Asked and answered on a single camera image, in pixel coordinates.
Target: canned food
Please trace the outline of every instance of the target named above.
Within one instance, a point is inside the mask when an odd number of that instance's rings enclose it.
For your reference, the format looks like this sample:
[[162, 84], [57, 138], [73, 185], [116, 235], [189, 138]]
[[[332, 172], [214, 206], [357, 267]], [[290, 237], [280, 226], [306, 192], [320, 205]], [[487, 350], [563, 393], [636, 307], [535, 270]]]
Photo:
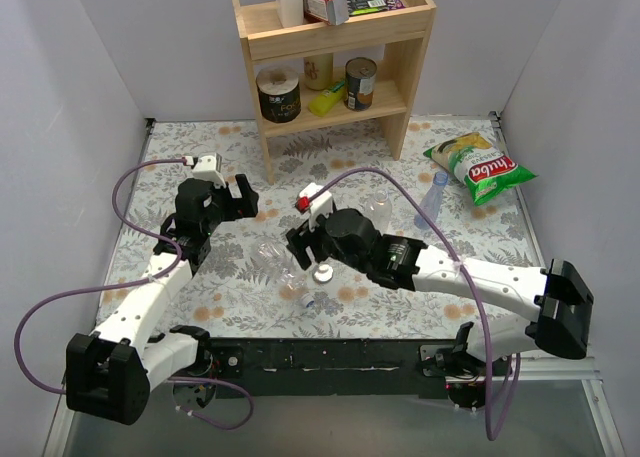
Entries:
[[365, 57], [356, 57], [347, 62], [344, 103], [349, 109], [366, 110], [371, 107], [377, 70], [376, 63]]
[[256, 77], [262, 116], [281, 124], [291, 122], [300, 110], [298, 73], [291, 67], [267, 67]]

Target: cable tie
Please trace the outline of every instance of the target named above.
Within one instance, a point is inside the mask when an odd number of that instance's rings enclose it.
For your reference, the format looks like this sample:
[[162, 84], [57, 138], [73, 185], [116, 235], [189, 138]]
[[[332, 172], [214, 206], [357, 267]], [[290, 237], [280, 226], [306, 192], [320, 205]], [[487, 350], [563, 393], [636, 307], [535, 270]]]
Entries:
[[147, 279], [149, 280], [150, 284], [159, 284], [159, 285], [161, 285], [162, 286], [162, 293], [164, 294], [166, 292], [167, 293], [167, 298], [168, 298], [169, 302], [171, 302], [171, 292], [169, 292], [169, 289], [167, 289], [166, 279], [163, 282], [162, 280], [156, 278], [156, 276], [153, 275], [153, 274], [150, 275], [149, 277], [147, 277]]
[[453, 261], [453, 268], [456, 270], [456, 275], [454, 277], [454, 279], [457, 279], [458, 276], [460, 275], [460, 273], [462, 272], [462, 266], [465, 265], [465, 257], [463, 256], [458, 256], [458, 260], [454, 260]]

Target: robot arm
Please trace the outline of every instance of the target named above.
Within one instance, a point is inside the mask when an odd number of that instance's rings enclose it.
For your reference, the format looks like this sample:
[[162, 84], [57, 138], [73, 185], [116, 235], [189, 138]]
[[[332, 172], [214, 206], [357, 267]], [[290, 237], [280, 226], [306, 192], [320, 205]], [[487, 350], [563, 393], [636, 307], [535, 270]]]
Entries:
[[[448, 253], [416, 239], [381, 235], [359, 211], [337, 210], [329, 192], [309, 205], [320, 189], [311, 184], [300, 193], [296, 206], [309, 219], [287, 233], [287, 247], [303, 269], [311, 265], [309, 249], [316, 262], [333, 258], [382, 287], [471, 297]], [[513, 312], [491, 322], [496, 358], [534, 349], [566, 359], [586, 356], [593, 296], [573, 265], [554, 260], [548, 269], [521, 268], [476, 259], [464, 265], [483, 302]], [[486, 365], [482, 331], [472, 322], [461, 326], [453, 349], [442, 350], [435, 355], [441, 371], [475, 373]]]
[[220, 173], [217, 154], [187, 158], [194, 178], [178, 187], [176, 212], [164, 221], [160, 235], [182, 251], [178, 265], [164, 277], [153, 275], [171, 265], [175, 247], [158, 241], [143, 277], [149, 282], [131, 291], [122, 304], [90, 335], [76, 334], [67, 346], [67, 405], [125, 424], [142, 414], [149, 394], [179, 370], [194, 375], [208, 368], [202, 329], [178, 326], [155, 343], [149, 338], [169, 304], [191, 281], [211, 251], [210, 237], [221, 222], [255, 217], [258, 194], [246, 176], [236, 175], [241, 197], [231, 195]]

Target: chip bag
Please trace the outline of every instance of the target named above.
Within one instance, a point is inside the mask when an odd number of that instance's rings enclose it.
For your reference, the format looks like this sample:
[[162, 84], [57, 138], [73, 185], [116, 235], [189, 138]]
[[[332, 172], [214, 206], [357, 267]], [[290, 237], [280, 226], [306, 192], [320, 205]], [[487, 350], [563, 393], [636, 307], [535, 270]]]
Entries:
[[424, 155], [435, 160], [460, 182], [464, 182], [476, 205], [482, 205], [503, 190], [535, 177], [478, 132], [447, 140], [430, 148]]

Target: cylindrical container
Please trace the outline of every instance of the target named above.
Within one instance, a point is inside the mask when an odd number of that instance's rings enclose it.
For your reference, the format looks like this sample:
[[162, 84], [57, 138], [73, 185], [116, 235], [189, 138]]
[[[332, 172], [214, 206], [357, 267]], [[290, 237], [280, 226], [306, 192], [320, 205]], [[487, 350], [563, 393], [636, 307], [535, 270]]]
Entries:
[[347, 62], [347, 92], [344, 103], [349, 109], [366, 110], [371, 107], [377, 70], [376, 63], [365, 57], [356, 57]]
[[318, 117], [324, 117], [340, 100], [344, 100], [344, 79], [320, 92], [309, 102], [309, 110]]
[[[427, 191], [427, 194], [420, 202], [420, 208], [424, 210], [427, 216], [433, 223], [438, 220], [438, 214], [440, 214], [440, 206], [442, 205], [442, 198], [444, 194], [444, 187], [449, 181], [449, 174], [446, 172], [436, 172], [433, 178], [433, 185]], [[429, 224], [422, 218], [420, 214], [416, 214], [413, 218], [413, 223], [416, 227], [422, 230], [430, 229]]]
[[333, 83], [333, 54], [304, 58], [304, 83], [311, 90], [324, 90]]
[[256, 77], [262, 116], [281, 124], [300, 113], [300, 83], [291, 67], [273, 66], [262, 69]]

